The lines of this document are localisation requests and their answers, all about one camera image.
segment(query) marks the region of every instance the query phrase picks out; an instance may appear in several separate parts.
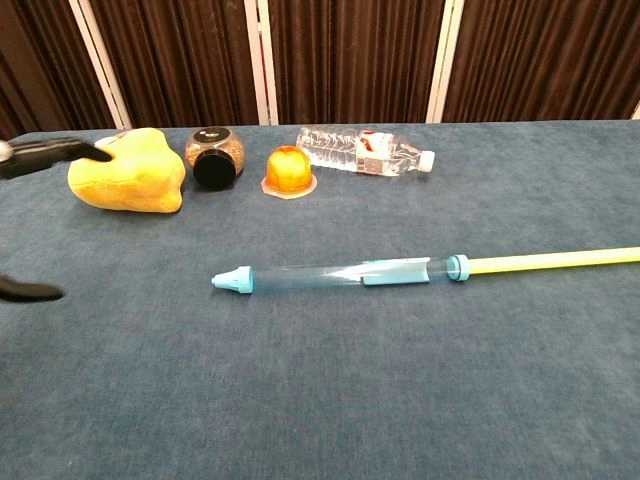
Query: brown curtain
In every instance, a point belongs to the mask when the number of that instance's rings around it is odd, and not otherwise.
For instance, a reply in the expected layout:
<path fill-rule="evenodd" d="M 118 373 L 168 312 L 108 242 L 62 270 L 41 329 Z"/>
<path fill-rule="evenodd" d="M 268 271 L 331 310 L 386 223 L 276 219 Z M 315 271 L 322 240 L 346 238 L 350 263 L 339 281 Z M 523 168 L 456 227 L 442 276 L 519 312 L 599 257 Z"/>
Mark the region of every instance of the brown curtain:
<path fill-rule="evenodd" d="M 91 0 L 134 126 L 258 123 L 243 0 Z"/>
<path fill-rule="evenodd" d="M 114 126 L 67 1 L 3 0 L 0 102 L 4 139 Z"/>
<path fill-rule="evenodd" d="M 639 0 L 467 0 L 444 122 L 630 118 Z"/>
<path fill-rule="evenodd" d="M 269 0 L 280 123 L 424 122 L 444 0 Z"/>

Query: orange jelly cup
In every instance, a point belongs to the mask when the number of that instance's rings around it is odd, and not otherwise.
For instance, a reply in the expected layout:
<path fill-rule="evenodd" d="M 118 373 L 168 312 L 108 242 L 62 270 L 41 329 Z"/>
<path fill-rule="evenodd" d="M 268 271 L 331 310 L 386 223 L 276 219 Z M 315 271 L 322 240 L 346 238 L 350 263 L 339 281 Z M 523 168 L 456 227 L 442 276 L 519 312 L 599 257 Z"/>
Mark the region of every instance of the orange jelly cup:
<path fill-rule="evenodd" d="M 309 157 L 298 147 L 284 145 L 269 155 L 261 185 L 267 195 L 291 200 L 313 192 L 318 181 L 311 174 Z"/>

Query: plastic syringe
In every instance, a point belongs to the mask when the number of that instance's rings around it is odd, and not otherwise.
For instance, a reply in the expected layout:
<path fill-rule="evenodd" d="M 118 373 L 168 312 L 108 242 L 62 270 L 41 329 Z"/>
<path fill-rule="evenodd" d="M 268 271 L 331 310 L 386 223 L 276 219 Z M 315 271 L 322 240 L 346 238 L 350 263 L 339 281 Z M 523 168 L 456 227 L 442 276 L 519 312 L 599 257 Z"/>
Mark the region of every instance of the plastic syringe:
<path fill-rule="evenodd" d="M 640 247 L 477 259 L 469 259 L 466 255 L 403 258 L 342 266 L 243 266 L 216 275 L 211 283 L 216 288 L 254 293 L 293 288 L 428 283 L 442 279 L 463 282 L 470 275 L 483 273 L 629 262 L 640 262 Z"/>

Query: bottle label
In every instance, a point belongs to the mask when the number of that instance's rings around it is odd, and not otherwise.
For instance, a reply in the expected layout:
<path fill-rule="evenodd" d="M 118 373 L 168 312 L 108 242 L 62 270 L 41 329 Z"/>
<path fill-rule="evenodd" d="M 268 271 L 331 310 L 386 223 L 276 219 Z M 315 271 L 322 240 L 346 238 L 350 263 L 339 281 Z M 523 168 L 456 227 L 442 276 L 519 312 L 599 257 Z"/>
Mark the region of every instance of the bottle label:
<path fill-rule="evenodd" d="M 393 134 L 365 130 L 356 146 L 356 169 L 361 173 L 381 175 L 384 161 L 391 158 Z"/>

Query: white pole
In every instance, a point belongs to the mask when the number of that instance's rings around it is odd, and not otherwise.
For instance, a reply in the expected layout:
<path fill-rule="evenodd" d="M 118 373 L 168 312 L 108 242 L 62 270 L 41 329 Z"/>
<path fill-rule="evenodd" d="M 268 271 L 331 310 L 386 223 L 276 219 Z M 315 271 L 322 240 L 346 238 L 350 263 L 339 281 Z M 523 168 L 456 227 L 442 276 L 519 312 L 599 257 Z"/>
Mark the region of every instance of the white pole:
<path fill-rule="evenodd" d="M 636 105 L 636 109 L 633 111 L 633 115 L 631 115 L 631 120 L 640 120 L 640 102 Z"/>
<path fill-rule="evenodd" d="M 116 80 L 107 49 L 102 41 L 98 24 L 93 16 L 93 10 L 88 0 L 69 0 L 84 45 L 89 53 L 91 64 L 98 77 L 102 94 L 109 107 L 116 128 L 128 130 L 131 128 L 129 112 L 122 98 L 120 87 Z"/>
<path fill-rule="evenodd" d="M 258 122 L 269 125 L 269 105 L 267 104 L 267 87 L 264 82 L 262 68 L 262 49 L 260 48 L 260 24 L 256 0 L 244 0 L 244 13 L 247 18 L 247 35 L 251 51 L 251 69 L 253 70 L 253 87 L 256 91 Z"/>
<path fill-rule="evenodd" d="M 464 0 L 445 1 L 425 123 L 440 123 L 442 121 L 463 10 Z"/>
<path fill-rule="evenodd" d="M 258 0 L 260 29 L 262 31 L 262 50 L 264 55 L 264 73 L 267 78 L 267 98 L 271 125 L 278 125 L 278 97 L 276 93 L 275 71 L 273 68 L 273 50 L 271 48 L 271 25 L 269 24 L 269 1 Z"/>

